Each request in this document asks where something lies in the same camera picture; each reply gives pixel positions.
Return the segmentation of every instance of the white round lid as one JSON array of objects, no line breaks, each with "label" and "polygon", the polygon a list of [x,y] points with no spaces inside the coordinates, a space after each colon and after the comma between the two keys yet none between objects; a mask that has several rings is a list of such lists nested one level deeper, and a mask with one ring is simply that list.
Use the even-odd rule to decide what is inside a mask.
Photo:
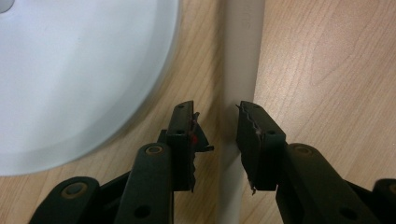
[{"label": "white round lid", "polygon": [[21,0],[0,13],[0,175],[64,164],[113,136],[169,64],[179,7]]}]

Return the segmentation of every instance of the wooden surface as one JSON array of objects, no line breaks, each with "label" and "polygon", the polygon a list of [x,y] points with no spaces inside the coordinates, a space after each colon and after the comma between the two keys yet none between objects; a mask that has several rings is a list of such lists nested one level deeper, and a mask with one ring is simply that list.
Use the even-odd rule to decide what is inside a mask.
[{"label": "wooden surface", "polygon": [[[160,89],[116,139],[77,161],[0,177],[0,223],[26,223],[59,182],[101,183],[129,170],[138,148],[166,128],[173,106],[194,100],[219,145],[224,1],[182,0],[177,53]],[[288,135],[316,147],[339,174],[371,189],[396,178],[396,2],[267,0],[255,103]],[[176,194],[176,223],[214,223],[218,153],[196,158],[195,192]],[[281,223],[275,194],[245,185],[240,223]]]}]

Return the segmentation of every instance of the wooden table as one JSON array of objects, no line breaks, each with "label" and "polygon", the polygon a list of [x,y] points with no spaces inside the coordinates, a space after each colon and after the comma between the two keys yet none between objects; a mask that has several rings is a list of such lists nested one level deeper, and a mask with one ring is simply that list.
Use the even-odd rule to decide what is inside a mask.
[{"label": "wooden table", "polygon": [[[140,146],[166,128],[173,106],[194,100],[219,146],[225,1],[182,1],[177,53],[159,90],[117,138],[64,166],[0,178],[0,222],[26,223],[59,182],[106,183],[131,169]],[[345,178],[371,189],[396,178],[396,2],[267,0],[255,103],[288,135],[319,149]],[[176,223],[214,223],[219,151],[196,158],[193,194],[176,193]],[[281,223],[273,192],[251,196],[240,223]]]}]

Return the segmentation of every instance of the white plate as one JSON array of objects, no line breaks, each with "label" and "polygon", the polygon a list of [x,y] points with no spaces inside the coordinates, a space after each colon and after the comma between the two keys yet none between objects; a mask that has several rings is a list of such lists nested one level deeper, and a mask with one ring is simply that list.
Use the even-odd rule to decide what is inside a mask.
[{"label": "white plate", "polygon": [[15,1],[0,14],[0,175],[99,147],[170,61],[178,0]]}]

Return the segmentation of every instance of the wood grain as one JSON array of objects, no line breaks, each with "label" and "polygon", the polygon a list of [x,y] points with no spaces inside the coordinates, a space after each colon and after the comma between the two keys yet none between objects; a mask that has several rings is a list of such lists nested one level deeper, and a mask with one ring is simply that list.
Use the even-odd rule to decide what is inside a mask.
[{"label": "wood grain", "polygon": [[[140,146],[166,128],[173,106],[194,100],[219,145],[224,1],[183,5],[175,59],[158,91],[120,135],[79,160],[32,175],[0,177],[0,223],[27,223],[59,182],[107,181],[131,169]],[[339,174],[367,189],[396,178],[396,3],[267,0],[255,102],[288,135],[319,149]],[[214,223],[218,152],[196,158],[193,194],[176,194],[176,223]],[[273,192],[251,196],[240,223],[281,223]]]}]

